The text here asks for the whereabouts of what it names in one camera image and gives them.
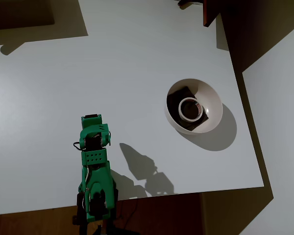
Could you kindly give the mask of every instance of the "white wall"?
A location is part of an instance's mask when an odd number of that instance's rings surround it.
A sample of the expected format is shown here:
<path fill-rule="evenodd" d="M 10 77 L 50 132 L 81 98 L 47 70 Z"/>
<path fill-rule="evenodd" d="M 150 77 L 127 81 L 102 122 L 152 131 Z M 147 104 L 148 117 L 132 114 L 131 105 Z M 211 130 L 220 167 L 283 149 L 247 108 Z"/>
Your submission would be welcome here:
<path fill-rule="evenodd" d="M 294 31 L 244 73 L 274 199 L 243 235 L 294 235 Z"/>

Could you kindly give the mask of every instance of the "green robotic arm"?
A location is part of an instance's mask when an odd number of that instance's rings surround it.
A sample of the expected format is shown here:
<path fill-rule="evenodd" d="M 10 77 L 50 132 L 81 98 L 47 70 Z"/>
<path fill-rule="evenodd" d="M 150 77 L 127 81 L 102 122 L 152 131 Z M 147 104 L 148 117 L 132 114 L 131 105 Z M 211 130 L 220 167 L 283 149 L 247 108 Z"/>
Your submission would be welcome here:
<path fill-rule="evenodd" d="M 86 115 L 82 117 L 82 128 L 79 142 L 74 143 L 82 156 L 82 183 L 78 187 L 75 217 L 78 225 L 109 219 L 117 200 L 116 185 L 104 148 L 110 144 L 108 125 L 102 124 L 101 115 Z"/>

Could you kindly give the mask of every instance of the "white bowl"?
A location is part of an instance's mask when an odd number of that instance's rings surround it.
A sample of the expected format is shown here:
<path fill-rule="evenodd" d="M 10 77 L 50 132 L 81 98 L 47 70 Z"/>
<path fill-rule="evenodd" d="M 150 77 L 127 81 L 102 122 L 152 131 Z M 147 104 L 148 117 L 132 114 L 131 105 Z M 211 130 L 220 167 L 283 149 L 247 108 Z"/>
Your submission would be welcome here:
<path fill-rule="evenodd" d="M 188 135 L 196 135 L 199 133 L 205 133 L 213 130 L 220 123 L 222 114 L 223 114 L 223 105 L 220 97 L 217 92 L 209 86 L 207 83 L 197 80 L 197 79 L 183 79 L 175 83 L 169 90 L 168 95 L 182 89 L 183 87 L 188 87 L 191 92 L 194 94 L 199 103 L 206 110 L 206 114 L 208 116 L 208 120 L 205 121 L 202 125 L 196 127 L 193 131 L 189 131 L 179 124 L 177 124 L 173 118 L 171 117 L 167 101 L 165 105 L 165 114 L 167 120 L 177 131 L 188 134 Z"/>

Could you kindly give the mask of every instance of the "green plastic part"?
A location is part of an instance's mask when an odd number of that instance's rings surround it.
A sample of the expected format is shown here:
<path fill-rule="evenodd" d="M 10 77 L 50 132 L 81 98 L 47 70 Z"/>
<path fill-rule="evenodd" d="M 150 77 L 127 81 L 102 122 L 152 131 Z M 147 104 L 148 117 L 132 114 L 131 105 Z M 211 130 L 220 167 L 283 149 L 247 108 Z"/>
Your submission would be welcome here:
<path fill-rule="evenodd" d="M 110 132 L 107 124 L 102 124 L 101 115 L 97 117 L 82 117 L 83 130 L 80 133 L 79 144 L 83 150 L 82 155 L 82 183 L 78 187 L 78 192 L 85 193 L 85 210 L 87 221 L 94 222 L 101 219 L 110 218 L 110 210 L 114 208 L 114 181 L 111 175 L 110 163 L 107 159 L 107 150 L 86 151 L 85 138 L 92 138 L 101 133 L 101 145 L 104 147 L 110 143 Z M 102 218 L 95 218 L 90 214 L 90 200 L 95 194 L 105 194 L 105 206 L 107 214 Z"/>
<path fill-rule="evenodd" d="M 107 162 L 107 150 L 104 148 L 102 150 L 82 152 L 82 165 L 95 165 L 99 163 Z"/>

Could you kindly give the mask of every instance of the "brown floor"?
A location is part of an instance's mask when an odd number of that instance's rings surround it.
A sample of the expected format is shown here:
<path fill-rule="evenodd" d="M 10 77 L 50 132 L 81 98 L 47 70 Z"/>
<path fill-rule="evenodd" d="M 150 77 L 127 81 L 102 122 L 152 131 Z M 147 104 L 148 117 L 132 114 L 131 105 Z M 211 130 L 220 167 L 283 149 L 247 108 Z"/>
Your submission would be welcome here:
<path fill-rule="evenodd" d="M 3 214 L 0 235 L 77 235 L 78 226 L 72 225 L 75 213 L 76 207 L 65 207 Z M 126 229 L 141 235 L 204 234 L 199 193 L 119 201 L 117 218 L 116 227 L 124 228 L 129 220 Z M 96 228 L 89 224 L 88 234 Z"/>

